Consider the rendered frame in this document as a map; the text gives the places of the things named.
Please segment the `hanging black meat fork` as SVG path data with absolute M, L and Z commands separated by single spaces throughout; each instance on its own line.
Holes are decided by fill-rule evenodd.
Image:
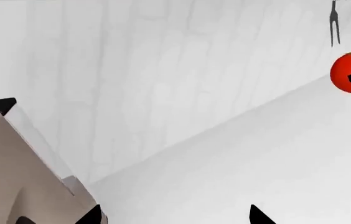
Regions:
M 337 43 L 340 44 L 340 30 L 339 30 L 339 15 L 336 11 L 337 0 L 332 0 L 332 7 L 329 15 L 329 29 L 330 29 L 330 44 L 334 46 L 334 28 L 337 38 Z

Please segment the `beige box with black top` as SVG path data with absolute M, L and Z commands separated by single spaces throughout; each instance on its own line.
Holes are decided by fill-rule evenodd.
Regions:
M 0 99 L 0 224 L 78 224 L 95 205 L 16 99 Z

